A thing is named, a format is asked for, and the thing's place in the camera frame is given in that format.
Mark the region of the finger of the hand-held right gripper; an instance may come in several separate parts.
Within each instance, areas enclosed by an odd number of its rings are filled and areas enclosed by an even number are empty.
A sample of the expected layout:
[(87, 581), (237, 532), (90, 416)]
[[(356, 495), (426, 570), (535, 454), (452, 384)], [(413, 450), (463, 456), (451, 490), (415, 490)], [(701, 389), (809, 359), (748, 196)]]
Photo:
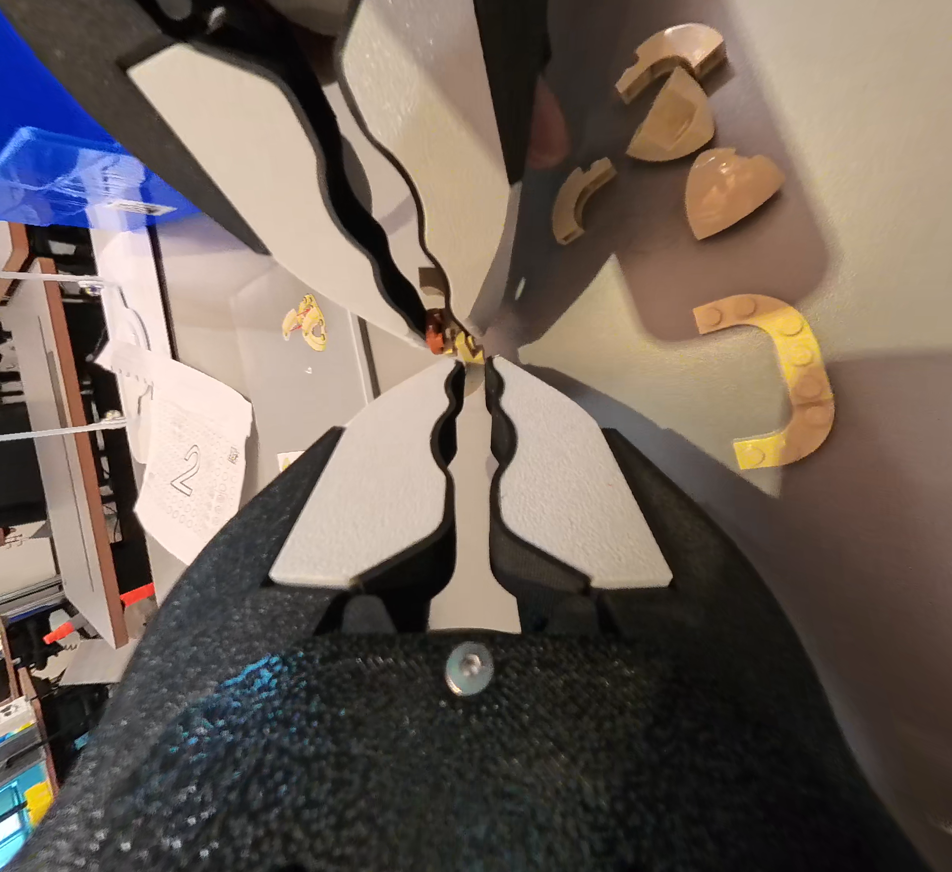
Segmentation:
[(253, 59), (174, 43), (127, 69), (270, 255), (310, 289), (424, 344), (418, 293), (348, 175), (333, 108), (308, 67), (303, 100)]
[(509, 183), (473, 0), (359, 0), (341, 52), (363, 126), (408, 176), (449, 308), (502, 305), (522, 186)]

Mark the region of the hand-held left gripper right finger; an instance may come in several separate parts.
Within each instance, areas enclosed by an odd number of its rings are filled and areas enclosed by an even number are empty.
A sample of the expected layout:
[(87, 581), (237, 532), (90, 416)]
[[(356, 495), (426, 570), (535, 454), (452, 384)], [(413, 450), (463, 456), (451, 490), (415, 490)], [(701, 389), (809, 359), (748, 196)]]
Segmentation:
[(509, 360), (488, 366), (492, 526), (530, 556), (550, 589), (666, 588), (660, 545), (601, 427), (559, 390)]

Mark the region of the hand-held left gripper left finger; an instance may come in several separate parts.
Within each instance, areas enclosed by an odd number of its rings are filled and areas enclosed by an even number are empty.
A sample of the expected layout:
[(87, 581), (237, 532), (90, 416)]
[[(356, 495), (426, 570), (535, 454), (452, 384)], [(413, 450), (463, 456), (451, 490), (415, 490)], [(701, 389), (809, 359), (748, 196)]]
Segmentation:
[(343, 590), (437, 537), (454, 513), (459, 362), (438, 361), (345, 427), (269, 572)]

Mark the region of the blue plastic bin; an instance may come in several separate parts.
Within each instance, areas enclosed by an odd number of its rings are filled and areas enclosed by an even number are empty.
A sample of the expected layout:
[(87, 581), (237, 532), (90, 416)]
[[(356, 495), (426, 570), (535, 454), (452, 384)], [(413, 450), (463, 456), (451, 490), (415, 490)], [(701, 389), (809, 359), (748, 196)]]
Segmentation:
[(1, 17), (1, 217), (138, 232), (200, 210), (123, 148)]

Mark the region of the long wooden desk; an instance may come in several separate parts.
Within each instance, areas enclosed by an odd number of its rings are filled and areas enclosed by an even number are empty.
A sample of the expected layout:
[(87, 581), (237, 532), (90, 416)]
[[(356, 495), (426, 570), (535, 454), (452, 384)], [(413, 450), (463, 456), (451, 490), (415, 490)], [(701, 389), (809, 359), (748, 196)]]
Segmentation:
[(135, 480), (123, 429), (99, 428), (118, 390), (93, 370), (85, 343), (105, 329), (82, 278), (30, 255), (2, 271), (2, 322), (11, 334), (36, 451), (54, 561), (65, 598), (111, 647), (129, 641), (122, 595), (151, 582), (145, 533), (133, 514)]

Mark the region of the grey instruction booklet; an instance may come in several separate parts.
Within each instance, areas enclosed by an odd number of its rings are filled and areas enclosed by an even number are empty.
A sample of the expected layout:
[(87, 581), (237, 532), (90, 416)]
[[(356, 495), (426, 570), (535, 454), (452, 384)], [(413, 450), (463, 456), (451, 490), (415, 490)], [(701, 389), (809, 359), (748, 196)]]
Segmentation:
[(252, 405), (244, 502), (279, 474), (280, 455), (306, 450), (436, 361), (320, 295), (326, 349), (299, 331), (286, 340), (283, 320), (311, 287), (206, 216), (156, 226), (153, 244), (175, 357)]

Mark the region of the white printed paper sheet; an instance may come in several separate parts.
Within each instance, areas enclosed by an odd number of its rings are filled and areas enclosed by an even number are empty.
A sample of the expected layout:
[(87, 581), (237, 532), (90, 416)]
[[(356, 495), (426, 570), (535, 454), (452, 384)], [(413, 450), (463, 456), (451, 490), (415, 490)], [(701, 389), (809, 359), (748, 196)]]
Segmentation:
[(129, 343), (108, 343), (98, 362), (150, 390), (135, 514), (150, 537), (190, 565), (240, 508), (252, 406), (220, 381)]

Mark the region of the tan curved brick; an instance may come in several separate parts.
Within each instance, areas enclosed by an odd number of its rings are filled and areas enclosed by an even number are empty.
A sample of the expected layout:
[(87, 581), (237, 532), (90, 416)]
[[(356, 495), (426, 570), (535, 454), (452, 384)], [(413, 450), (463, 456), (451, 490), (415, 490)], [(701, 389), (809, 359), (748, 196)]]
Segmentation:
[(611, 159), (604, 157), (587, 169), (577, 167), (565, 178), (551, 212), (552, 232), (559, 245), (568, 245), (585, 233), (585, 208), (589, 200), (616, 174)]
[(633, 63), (615, 84), (627, 105), (656, 79), (677, 68), (696, 81), (720, 67), (727, 59), (725, 40), (716, 29), (702, 23), (684, 23), (649, 36), (634, 51)]

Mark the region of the tan quarter-round brick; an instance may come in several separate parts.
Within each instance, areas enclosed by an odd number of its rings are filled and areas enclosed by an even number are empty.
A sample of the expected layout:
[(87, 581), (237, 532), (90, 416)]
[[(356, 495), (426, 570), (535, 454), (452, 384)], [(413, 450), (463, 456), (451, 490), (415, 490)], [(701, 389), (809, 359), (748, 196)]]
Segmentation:
[(739, 155), (734, 148), (701, 152), (684, 190), (691, 233), (704, 240), (730, 229), (769, 201), (784, 182), (783, 171), (765, 155)]
[(662, 86), (625, 153), (647, 163), (663, 163), (701, 150), (715, 136), (709, 99), (700, 83), (677, 67)]

